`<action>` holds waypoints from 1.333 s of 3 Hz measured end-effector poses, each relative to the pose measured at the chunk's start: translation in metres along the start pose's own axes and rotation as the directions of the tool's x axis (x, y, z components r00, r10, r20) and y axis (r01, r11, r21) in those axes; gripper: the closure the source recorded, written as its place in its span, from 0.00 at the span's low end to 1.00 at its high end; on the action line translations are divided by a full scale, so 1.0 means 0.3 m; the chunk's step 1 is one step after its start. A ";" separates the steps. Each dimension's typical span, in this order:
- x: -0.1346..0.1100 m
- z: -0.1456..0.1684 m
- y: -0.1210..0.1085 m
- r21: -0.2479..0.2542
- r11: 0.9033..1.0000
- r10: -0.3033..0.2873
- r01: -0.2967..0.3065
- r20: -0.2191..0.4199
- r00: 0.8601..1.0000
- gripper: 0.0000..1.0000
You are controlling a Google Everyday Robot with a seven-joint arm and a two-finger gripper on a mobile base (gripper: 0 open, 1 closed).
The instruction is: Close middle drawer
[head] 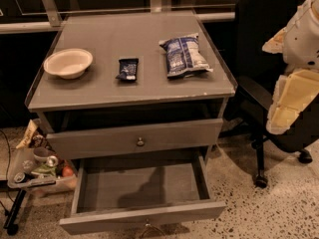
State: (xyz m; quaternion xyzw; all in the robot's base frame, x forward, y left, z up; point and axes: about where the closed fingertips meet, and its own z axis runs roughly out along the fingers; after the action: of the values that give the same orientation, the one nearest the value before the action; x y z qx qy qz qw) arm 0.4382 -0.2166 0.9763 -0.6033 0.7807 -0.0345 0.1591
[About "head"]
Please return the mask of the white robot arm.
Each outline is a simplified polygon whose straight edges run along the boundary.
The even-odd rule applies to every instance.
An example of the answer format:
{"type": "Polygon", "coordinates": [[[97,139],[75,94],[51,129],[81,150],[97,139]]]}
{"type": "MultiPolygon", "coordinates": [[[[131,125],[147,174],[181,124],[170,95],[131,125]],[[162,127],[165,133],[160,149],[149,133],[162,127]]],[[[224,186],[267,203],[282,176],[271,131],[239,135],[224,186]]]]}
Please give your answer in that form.
{"type": "Polygon", "coordinates": [[[266,129],[283,134],[319,94],[319,0],[306,0],[262,50],[287,64],[273,92],[266,129]]]}

